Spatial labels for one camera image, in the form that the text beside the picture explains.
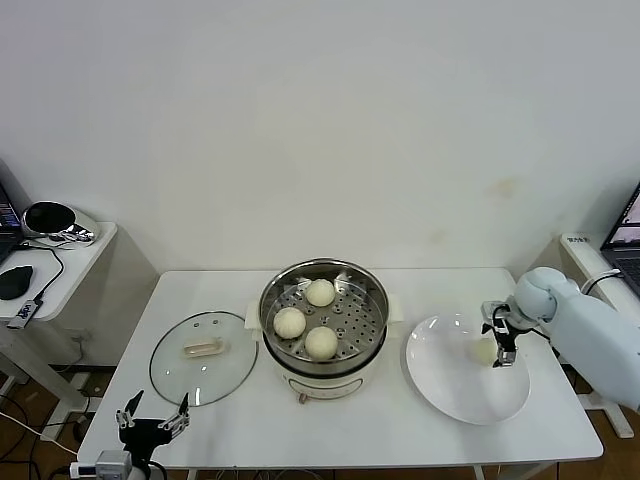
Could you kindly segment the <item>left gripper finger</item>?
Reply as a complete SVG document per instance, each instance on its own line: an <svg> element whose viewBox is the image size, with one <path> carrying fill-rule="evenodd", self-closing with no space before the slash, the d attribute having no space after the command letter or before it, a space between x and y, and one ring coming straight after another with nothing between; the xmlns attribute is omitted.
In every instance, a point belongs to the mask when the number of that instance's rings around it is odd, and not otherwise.
<svg viewBox="0 0 640 480"><path fill-rule="evenodd" d="M134 414L144 395L144 391L140 390L134 397L128 400L125 407L116 411L116 422L120 429L128 429L134 426Z"/></svg>
<svg viewBox="0 0 640 480"><path fill-rule="evenodd" d="M177 412L162 421L158 428L168 432L183 432L190 424L189 394L186 393L180 402Z"/></svg>

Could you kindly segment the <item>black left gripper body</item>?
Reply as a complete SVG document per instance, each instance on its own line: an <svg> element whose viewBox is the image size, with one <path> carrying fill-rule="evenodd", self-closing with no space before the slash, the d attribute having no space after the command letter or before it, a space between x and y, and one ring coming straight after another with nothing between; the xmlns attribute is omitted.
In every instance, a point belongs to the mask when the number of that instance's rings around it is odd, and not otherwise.
<svg viewBox="0 0 640 480"><path fill-rule="evenodd" d="M151 458L156 448L171 442L174 424L173 420L120 419L119 439L133 457Z"/></svg>

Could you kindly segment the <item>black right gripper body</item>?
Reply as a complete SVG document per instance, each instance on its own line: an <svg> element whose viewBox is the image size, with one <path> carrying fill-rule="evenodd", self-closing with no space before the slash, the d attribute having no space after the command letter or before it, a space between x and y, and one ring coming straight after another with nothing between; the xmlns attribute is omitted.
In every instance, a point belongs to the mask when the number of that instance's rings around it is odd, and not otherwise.
<svg viewBox="0 0 640 480"><path fill-rule="evenodd" d="M505 352L515 353L517 350L515 336L509 329L502 312L494 313L494 334L498 346Z"/></svg>

